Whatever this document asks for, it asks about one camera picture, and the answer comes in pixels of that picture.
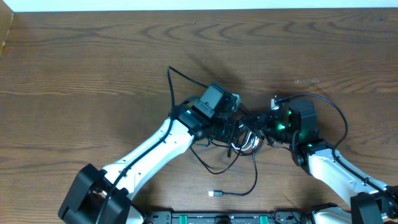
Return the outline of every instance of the white wall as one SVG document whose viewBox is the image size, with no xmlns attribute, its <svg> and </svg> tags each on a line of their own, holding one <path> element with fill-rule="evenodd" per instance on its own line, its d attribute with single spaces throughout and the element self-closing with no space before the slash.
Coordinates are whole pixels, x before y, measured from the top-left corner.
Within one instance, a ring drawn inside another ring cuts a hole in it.
<svg viewBox="0 0 398 224">
<path fill-rule="evenodd" d="M 4 0 L 14 12 L 398 7 L 398 0 Z"/>
</svg>

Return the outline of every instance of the black cable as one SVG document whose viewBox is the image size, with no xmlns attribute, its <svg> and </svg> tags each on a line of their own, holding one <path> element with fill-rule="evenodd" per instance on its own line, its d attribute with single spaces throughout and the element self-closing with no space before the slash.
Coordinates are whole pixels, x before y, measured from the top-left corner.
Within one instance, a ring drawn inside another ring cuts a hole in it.
<svg viewBox="0 0 398 224">
<path fill-rule="evenodd" d="M 192 146 L 190 147 L 190 149 L 191 149 L 191 151 L 193 152 L 193 154 L 198 158 L 198 160 L 199 160 L 199 162 L 206 168 L 206 170 L 209 172 L 209 173 L 211 173 L 211 174 L 214 174 L 214 175 L 218 175 L 218 174 L 223 174 L 223 173 L 225 173 L 227 170 L 229 170 L 229 168 L 231 168 L 232 167 L 232 165 L 235 163 L 235 161 L 238 159 L 238 157 L 239 157 L 239 154 L 235 157 L 235 159 L 232 161 L 232 163 L 225 169 L 225 170 L 222 170 L 222 171 L 220 171 L 220 172 L 213 172 L 213 171 L 211 171 L 210 169 L 209 169 L 209 165 L 205 162 L 205 161 L 203 161 L 199 156 L 198 156 L 198 154 L 193 150 L 193 148 L 192 148 Z"/>
<path fill-rule="evenodd" d="M 202 143 L 195 143 L 197 146 L 203 146 L 203 147 L 209 147 L 211 144 L 210 139 L 207 139 L 207 144 L 202 144 Z"/>
<path fill-rule="evenodd" d="M 163 137 L 161 137 L 155 144 L 153 144 L 150 148 L 148 148 L 145 152 L 143 152 L 140 156 L 138 156 L 136 159 L 134 159 L 126 168 L 124 168 L 122 170 L 122 172 L 119 174 L 118 178 L 116 178 L 116 180 L 113 182 L 111 189 L 109 190 L 109 192 L 106 194 L 106 197 L 104 199 L 104 202 L 99 210 L 98 213 L 98 217 L 96 220 L 96 224 L 99 224 L 103 213 L 105 211 L 106 205 L 108 204 L 109 198 L 112 195 L 114 189 L 116 188 L 117 184 L 119 183 L 119 181 L 122 179 L 122 177 L 124 177 L 128 170 L 131 169 L 131 167 L 137 163 L 140 159 L 142 159 L 144 156 L 146 156 L 148 153 L 150 153 L 154 148 L 156 148 L 159 144 L 161 144 L 162 142 L 165 141 L 165 139 L 167 138 L 167 136 L 169 136 L 170 131 L 172 129 L 173 126 L 173 121 L 174 121 L 174 107 L 175 107 L 175 97 L 174 97 L 174 90 L 173 90 L 173 83 L 172 83 L 172 79 L 171 79 L 171 74 L 170 74 L 170 69 L 172 69 L 173 71 L 177 72 L 179 75 L 181 75 L 178 71 L 176 71 L 176 69 L 172 68 L 172 67 L 167 67 L 167 79 L 169 80 L 169 87 L 170 87 L 170 95 L 171 95 L 171 99 L 172 99 L 172 109 L 171 109 L 171 113 L 170 113 L 170 124 L 169 127 L 167 128 L 166 133 L 163 135 Z"/>
<path fill-rule="evenodd" d="M 271 218 L 275 221 L 276 224 L 282 224 L 282 223 L 280 223 L 280 222 L 278 222 L 278 221 L 276 220 L 276 213 L 277 213 L 277 212 L 281 212 L 281 211 L 290 212 L 290 213 L 292 214 L 294 220 L 297 222 L 296 224 L 300 224 L 300 221 L 297 220 L 297 218 L 296 218 L 296 216 L 293 214 L 293 212 L 290 211 L 290 210 L 287 209 L 287 208 L 279 208 L 279 209 L 275 210 L 275 211 L 272 213 Z"/>
<path fill-rule="evenodd" d="M 244 132 L 247 130 L 247 127 L 243 126 L 242 127 L 242 131 L 239 133 L 239 138 L 244 134 Z"/>
<path fill-rule="evenodd" d="M 294 153 L 297 153 L 297 151 L 296 151 L 296 135 L 297 135 L 298 133 L 300 133 L 300 130 L 295 130 L 295 131 L 293 132 L 292 150 L 293 150 Z"/>
<path fill-rule="evenodd" d="M 269 141 L 268 136 L 265 136 L 265 139 L 267 140 L 267 144 L 268 144 L 270 147 L 273 147 L 273 148 L 276 148 L 276 149 L 282 148 L 282 149 L 290 150 L 289 148 L 287 148 L 287 147 L 285 147 L 285 146 L 274 146 L 274 144 L 271 143 L 271 142 Z"/>
<path fill-rule="evenodd" d="M 258 146 L 258 148 L 261 149 L 263 145 L 264 145 L 264 141 L 261 143 L 260 146 Z M 254 165 L 254 171 L 255 171 L 255 173 L 256 173 L 256 177 L 255 177 L 255 179 L 254 179 L 253 186 L 250 188 L 250 190 L 248 190 L 248 191 L 245 192 L 245 193 L 240 193 L 240 194 L 239 194 L 239 193 L 232 193 L 232 192 L 222 192 L 223 195 L 242 197 L 242 196 L 246 196 L 246 195 L 250 194 L 250 193 L 253 191 L 253 189 L 256 187 L 256 184 L 257 184 L 257 177 L 258 177 L 258 171 L 257 171 L 257 165 L 256 165 L 256 158 L 255 158 L 255 155 L 256 155 L 256 153 L 253 153 L 253 154 L 252 154 L 253 165 Z"/>
<path fill-rule="evenodd" d="M 217 147 L 226 147 L 226 148 L 229 148 L 229 146 L 223 146 L 223 145 L 214 143 L 212 139 L 210 140 L 210 142 L 211 142 L 213 145 L 217 146 Z"/>
<path fill-rule="evenodd" d="M 168 69 L 171 69 L 173 72 L 175 72 L 175 73 L 181 75 L 182 77 L 186 78 L 187 80 L 190 80 L 190 81 L 193 82 L 194 84 L 197 84 L 197 85 L 200 85 L 200 86 L 202 86 L 202 87 L 208 88 L 208 85 L 205 85 L 205 84 L 203 84 L 203 83 L 200 83 L 200 82 L 198 82 L 198 81 L 196 81 L 196 80 L 191 79 L 190 77 L 188 77 L 188 76 L 182 74 L 181 72 L 177 71 L 175 68 L 173 68 L 173 67 L 171 67 L 171 66 L 169 66 Z"/>
<path fill-rule="evenodd" d="M 240 137 L 243 135 L 243 133 L 244 133 L 243 141 L 242 141 L 242 144 L 239 145 L 239 144 L 238 144 L 238 141 L 239 141 Z M 246 130 L 246 132 L 243 132 L 243 133 L 241 133 L 241 134 L 239 135 L 239 137 L 236 139 L 236 142 L 235 142 L 236 147 L 239 148 L 239 149 L 242 149 L 242 147 L 244 146 L 245 139 L 246 139 L 246 137 L 248 136 L 249 130 Z M 259 150 L 255 151 L 255 149 L 253 149 L 252 152 L 250 152 L 250 153 L 245 153 L 245 152 L 243 152 L 243 151 L 237 152 L 236 149 L 235 149 L 234 147 L 231 147 L 231 149 L 235 152 L 235 154 L 240 154 L 241 156 L 251 156 L 251 155 L 253 154 L 253 152 L 254 152 L 254 153 L 259 152 Z"/>
<path fill-rule="evenodd" d="M 238 148 L 242 148 L 244 145 L 244 142 L 245 142 L 245 139 L 246 139 L 246 136 L 247 136 L 247 134 L 248 134 L 248 132 L 249 132 L 249 130 L 247 130 L 246 131 L 246 134 L 244 135 L 244 137 L 243 137 L 243 142 L 242 142 L 242 144 L 240 145 L 240 146 L 237 146 Z M 245 152 L 243 152 L 243 151 L 241 151 L 241 152 L 238 152 L 234 147 L 231 147 L 231 149 L 235 152 L 235 154 L 240 154 L 241 156 L 251 156 L 251 155 L 253 155 L 253 154 L 257 154 L 262 148 L 261 147 L 257 147 L 257 148 L 255 148 L 255 149 L 253 149 L 251 152 L 249 152 L 249 153 L 245 153 Z"/>
<path fill-rule="evenodd" d="M 393 204 L 393 206 L 395 206 L 396 209 L 398 209 L 398 203 L 396 203 L 393 198 L 391 198 L 388 194 L 386 194 L 385 191 L 383 191 L 383 189 L 378 187 L 376 184 L 372 183 L 369 178 L 363 177 L 363 176 L 359 175 L 357 172 L 355 172 L 353 169 L 349 168 L 344 162 L 342 162 L 340 160 L 339 156 L 336 156 L 336 148 L 337 148 L 337 146 L 347 137 L 347 134 L 348 134 L 348 122 L 347 122 L 347 119 L 345 118 L 343 112 L 339 109 L 339 107 L 337 105 L 334 104 L 334 102 L 332 102 L 332 101 L 330 101 L 330 100 L 328 100 L 328 99 L 326 99 L 326 98 L 324 98 L 322 96 L 318 96 L 316 94 L 311 94 L 311 93 L 304 93 L 304 94 L 299 94 L 299 95 L 294 95 L 294 96 L 288 96 L 288 97 L 285 97 L 285 98 L 282 98 L 282 99 L 278 99 L 277 101 L 278 102 L 283 102 L 285 100 L 288 100 L 288 99 L 291 99 L 291 98 L 296 98 L 296 97 L 301 97 L 301 96 L 312 96 L 312 97 L 315 97 L 315 98 L 319 98 L 319 99 L 331 104 L 334 108 L 336 108 L 336 110 L 339 112 L 341 118 L 344 121 L 345 131 L 344 131 L 343 137 L 341 137 L 340 140 L 337 141 L 336 144 L 331 149 L 331 154 L 333 156 L 333 159 L 335 161 L 337 161 L 346 170 L 348 170 L 350 173 L 352 173 L 357 178 L 359 178 L 361 181 L 363 181 L 364 184 L 368 184 L 369 186 L 373 187 L 378 192 L 380 192 L 380 194 L 383 194 L 383 196 L 386 199 L 388 199 L 388 201 L 390 201 L 390 203 Z"/>
</svg>

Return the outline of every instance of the wooden table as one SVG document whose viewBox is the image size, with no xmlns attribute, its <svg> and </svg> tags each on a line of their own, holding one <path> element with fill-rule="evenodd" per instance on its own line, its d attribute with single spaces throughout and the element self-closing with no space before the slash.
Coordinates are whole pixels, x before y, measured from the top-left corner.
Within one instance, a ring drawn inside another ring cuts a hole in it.
<svg viewBox="0 0 398 224">
<path fill-rule="evenodd" d="M 171 65 L 266 110 L 275 95 L 316 93 L 349 122 L 339 150 L 353 164 L 398 184 L 398 10 L 251 10 L 18 13 L 0 60 L 0 223 L 59 223 L 57 211 L 87 163 L 109 164 L 159 128 L 170 109 Z M 177 102 L 204 89 L 173 77 Z M 343 122 L 314 100 L 321 135 Z M 196 147 L 222 169 L 223 148 Z M 285 150 L 256 157 L 259 181 L 246 197 L 250 158 L 211 175 L 188 151 L 137 196 L 141 208 L 265 211 L 348 206 L 296 167 Z"/>
</svg>

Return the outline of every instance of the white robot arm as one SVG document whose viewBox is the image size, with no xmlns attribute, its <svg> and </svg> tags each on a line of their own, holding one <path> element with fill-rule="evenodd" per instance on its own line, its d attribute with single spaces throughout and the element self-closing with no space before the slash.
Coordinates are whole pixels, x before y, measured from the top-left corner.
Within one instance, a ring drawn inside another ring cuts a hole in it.
<svg viewBox="0 0 398 224">
<path fill-rule="evenodd" d="M 249 114 L 239 121 L 231 117 L 238 105 L 238 95 L 213 83 L 192 107 L 186 103 L 178 106 L 172 113 L 174 118 L 166 119 L 154 135 L 128 155 L 101 170 L 91 164 L 84 167 L 72 183 L 58 216 L 65 223 L 142 224 L 144 217 L 131 201 L 159 169 L 198 139 L 212 138 L 232 145 L 239 139 L 242 125 L 270 146 L 274 141 L 290 144 L 293 161 L 331 187 L 352 209 L 351 214 L 336 206 L 315 209 L 310 216 L 303 216 L 301 223 L 379 224 L 383 218 L 397 215 L 398 186 L 390 187 L 371 178 L 320 139 L 311 101 L 291 102 L 289 123 L 285 123 L 286 112 L 278 100 L 273 100 L 272 110 Z"/>
</svg>

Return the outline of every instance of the wooden surface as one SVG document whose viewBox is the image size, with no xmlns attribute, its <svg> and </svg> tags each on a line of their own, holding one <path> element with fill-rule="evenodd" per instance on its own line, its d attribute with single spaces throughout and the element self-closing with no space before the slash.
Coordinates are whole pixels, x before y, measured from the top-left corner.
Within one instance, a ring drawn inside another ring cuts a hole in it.
<svg viewBox="0 0 398 224">
<path fill-rule="evenodd" d="M 398 184 L 398 10 L 255 10 L 17 14 L 0 59 L 0 223 L 58 223 L 76 173 L 101 168 L 147 139 L 167 117 L 165 69 L 172 65 L 239 93 L 250 110 L 275 94 L 318 93 L 345 113 L 340 151 L 388 184 Z M 174 76 L 177 102 L 203 90 Z M 321 135 L 336 141 L 343 122 L 314 100 Z M 196 147 L 226 167 L 222 148 Z M 191 152 L 140 191 L 142 207 L 273 210 L 323 202 L 348 206 L 294 165 L 284 150 L 256 157 L 259 181 L 245 192 L 250 158 L 213 176 Z"/>
</svg>

